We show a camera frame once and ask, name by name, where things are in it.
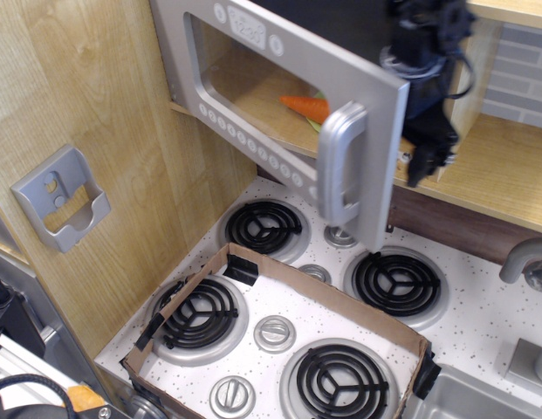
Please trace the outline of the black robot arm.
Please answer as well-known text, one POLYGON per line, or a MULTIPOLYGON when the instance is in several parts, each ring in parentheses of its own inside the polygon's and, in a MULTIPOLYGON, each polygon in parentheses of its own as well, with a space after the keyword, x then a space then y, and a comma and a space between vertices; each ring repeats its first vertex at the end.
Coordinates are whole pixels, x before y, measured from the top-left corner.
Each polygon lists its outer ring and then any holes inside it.
POLYGON ((402 136, 414 145, 407 185, 455 160, 459 134, 443 110, 447 100, 466 96, 476 74, 461 43, 475 16, 464 1, 389 1, 390 44, 380 53, 383 69, 409 83, 402 136))

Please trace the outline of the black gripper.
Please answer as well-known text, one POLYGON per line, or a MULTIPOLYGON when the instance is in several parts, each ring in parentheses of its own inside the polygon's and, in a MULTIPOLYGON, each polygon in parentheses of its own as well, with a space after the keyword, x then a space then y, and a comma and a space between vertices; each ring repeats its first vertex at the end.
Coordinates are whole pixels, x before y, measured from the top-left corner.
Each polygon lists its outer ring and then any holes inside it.
POLYGON ((403 137, 413 146, 407 185, 415 188, 436 168, 455 160, 459 135, 443 110, 449 96, 450 76, 444 72, 406 74, 410 83, 403 137))

